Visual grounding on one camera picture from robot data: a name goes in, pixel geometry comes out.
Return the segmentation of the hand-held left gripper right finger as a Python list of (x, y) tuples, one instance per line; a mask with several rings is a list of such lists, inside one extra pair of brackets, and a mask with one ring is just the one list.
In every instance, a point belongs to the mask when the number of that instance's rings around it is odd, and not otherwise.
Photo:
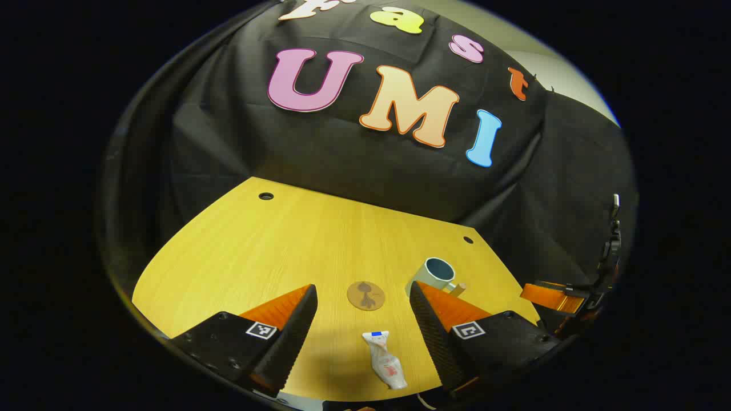
[(563, 348), (560, 338), (515, 311), (490, 314), (420, 281), (411, 284), (409, 302), (442, 388), (454, 400), (504, 389)]

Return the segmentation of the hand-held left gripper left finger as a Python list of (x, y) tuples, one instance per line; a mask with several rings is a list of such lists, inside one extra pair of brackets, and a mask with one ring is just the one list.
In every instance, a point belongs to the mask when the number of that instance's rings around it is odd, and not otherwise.
[(242, 389), (276, 396), (284, 388), (318, 310), (314, 284), (242, 314), (217, 312), (171, 339), (202, 367)]

